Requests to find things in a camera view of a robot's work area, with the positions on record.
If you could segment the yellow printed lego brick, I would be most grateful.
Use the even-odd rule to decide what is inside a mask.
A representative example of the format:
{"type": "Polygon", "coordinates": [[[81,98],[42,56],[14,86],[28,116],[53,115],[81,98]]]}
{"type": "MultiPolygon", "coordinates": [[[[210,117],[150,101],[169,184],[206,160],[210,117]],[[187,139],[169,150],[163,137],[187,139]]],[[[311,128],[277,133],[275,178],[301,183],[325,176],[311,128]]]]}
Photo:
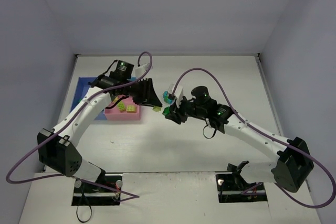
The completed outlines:
{"type": "Polygon", "coordinates": [[[127,105],[126,112],[127,113],[136,113],[137,112],[137,106],[136,105],[127,105]]]}

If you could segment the teal green lego stack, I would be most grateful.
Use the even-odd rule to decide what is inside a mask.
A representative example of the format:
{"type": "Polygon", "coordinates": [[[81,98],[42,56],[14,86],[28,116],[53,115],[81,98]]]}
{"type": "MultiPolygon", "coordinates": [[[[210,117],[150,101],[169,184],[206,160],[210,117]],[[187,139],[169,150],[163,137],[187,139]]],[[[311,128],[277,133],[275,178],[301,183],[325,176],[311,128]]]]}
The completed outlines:
{"type": "Polygon", "coordinates": [[[173,100],[171,100],[169,98],[168,91],[164,91],[163,94],[162,94],[162,97],[163,97],[163,100],[164,100],[165,103],[167,103],[167,104],[172,104],[173,103],[173,100]]]}

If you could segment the lime green lego brick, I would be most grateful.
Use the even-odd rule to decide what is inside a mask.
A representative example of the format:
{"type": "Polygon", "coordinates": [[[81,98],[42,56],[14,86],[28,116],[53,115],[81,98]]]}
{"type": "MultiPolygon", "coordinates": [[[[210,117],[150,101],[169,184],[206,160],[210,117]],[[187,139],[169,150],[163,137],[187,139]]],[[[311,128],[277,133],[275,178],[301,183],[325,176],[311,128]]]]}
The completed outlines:
{"type": "Polygon", "coordinates": [[[117,104],[117,108],[118,108],[118,110],[119,110],[120,112],[123,112],[123,111],[126,111],[126,110],[127,110],[127,107],[124,105],[123,102],[119,102],[119,103],[117,104]]]}

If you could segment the green yellow teal lego cluster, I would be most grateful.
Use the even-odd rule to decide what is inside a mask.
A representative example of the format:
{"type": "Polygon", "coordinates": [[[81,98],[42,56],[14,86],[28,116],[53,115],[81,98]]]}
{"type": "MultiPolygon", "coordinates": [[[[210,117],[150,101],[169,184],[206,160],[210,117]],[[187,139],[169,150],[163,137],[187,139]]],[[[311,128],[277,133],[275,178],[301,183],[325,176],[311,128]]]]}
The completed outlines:
{"type": "Polygon", "coordinates": [[[169,106],[165,107],[162,114],[164,116],[170,115],[171,114],[170,107],[169,106]]]}

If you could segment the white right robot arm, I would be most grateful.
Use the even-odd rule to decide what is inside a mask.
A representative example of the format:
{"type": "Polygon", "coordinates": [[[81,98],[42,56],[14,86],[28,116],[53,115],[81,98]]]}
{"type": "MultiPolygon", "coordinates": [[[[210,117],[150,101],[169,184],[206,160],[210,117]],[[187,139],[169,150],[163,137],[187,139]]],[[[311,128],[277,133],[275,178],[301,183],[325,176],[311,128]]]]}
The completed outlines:
{"type": "Polygon", "coordinates": [[[236,176],[239,185],[253,182],[276,183],[283,189],[296,193],[314,168],[306,142],[295,137],[293,140],[271,133],[240,120],[227,105],[220,104],[209,95],[208,88],[198,86],[187,99],[178,89],[174,103],[164,109],[166,119],[182,124],[188,118],[205,121],[215,132],[235,137],[262,152],[269,158],[265,163],[242,161],[239,165],[228,164],[228,171],[236,176]]]}

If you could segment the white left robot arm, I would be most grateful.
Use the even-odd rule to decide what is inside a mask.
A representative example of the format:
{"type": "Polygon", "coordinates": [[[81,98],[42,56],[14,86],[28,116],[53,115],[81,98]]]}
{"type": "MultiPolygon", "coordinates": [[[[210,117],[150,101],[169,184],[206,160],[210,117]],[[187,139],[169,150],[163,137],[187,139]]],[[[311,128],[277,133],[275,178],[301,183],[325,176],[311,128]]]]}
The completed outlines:
{"type": "Polygon", "coordinates": [[[52,130],[42,129],[38,133],[41,163],[66,177],[98,184],[105,182],[105,171],[86,161],[76,149],[86,129],[119,95],[131,97],[137,105],[162,106],[151,78],[130,80],[133,67],[119,60],[115,71],[108,76],[101,74],[89,84],[84,98],[63,121],[52,130]]]}

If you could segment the pink plastic bin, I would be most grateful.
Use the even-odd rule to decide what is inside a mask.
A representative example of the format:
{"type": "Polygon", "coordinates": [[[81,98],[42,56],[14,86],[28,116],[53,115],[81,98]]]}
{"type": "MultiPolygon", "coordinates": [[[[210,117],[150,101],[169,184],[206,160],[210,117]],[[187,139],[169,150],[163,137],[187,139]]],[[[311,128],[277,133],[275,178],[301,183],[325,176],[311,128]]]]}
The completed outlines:
{"type": "MultiPolygon", "coordinates": [[[[136,105],[133,102],[132,97],[127,97],[119,102],[123,102],[125,106],[127,105],[136,105]]],[[[117,102],[111,103],[107,108],[104,109],[103,114],[106,119],[109,121],[138,121],[140,120],[141,108],[139,105],[136,105],[136,113],[127,113],[126,111],[120,112],[117,108],[117,102]]]]}

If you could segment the blue plastic bin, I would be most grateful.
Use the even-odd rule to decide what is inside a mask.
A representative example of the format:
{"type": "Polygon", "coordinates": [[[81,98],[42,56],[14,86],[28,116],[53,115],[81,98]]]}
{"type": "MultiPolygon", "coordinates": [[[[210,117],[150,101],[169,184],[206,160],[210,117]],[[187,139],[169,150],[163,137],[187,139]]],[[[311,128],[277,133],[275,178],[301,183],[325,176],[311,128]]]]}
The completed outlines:
{"type": "Polygon", "coordinates": [[[89,82],[93,82],[95,77],[79,77],[75,93],[72,100],[70,111],[72,111],[79,103],[78,100],[82,99],[90,88],[89,82]]]}

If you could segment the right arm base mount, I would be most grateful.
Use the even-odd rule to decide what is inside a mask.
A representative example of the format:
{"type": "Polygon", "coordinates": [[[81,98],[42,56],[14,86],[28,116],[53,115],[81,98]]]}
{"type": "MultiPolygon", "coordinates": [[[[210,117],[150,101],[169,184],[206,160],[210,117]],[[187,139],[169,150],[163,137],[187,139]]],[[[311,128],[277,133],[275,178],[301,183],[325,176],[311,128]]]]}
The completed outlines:
{"type": "Polygon", "coordinates": [[[252,189],[257,183],[249,184],[240,175],[219,173],[215,178],[218,202],[221,204],[268,201],[263,183],[252,189]]]}

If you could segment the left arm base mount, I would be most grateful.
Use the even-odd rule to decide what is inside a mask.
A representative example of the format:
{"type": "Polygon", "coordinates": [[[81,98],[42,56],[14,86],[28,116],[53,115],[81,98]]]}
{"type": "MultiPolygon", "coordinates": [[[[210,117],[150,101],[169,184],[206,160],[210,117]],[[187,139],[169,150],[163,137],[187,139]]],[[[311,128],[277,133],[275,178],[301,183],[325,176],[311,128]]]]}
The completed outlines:
{"type": "MultiPolygon", "coordinates": [[[[106,174],[106,186],[121,189],[121,174],[106,174]]],[[[74,183],[72,206],[119,206],[121,196],[114,191],[76,179],[74,183]]]]}

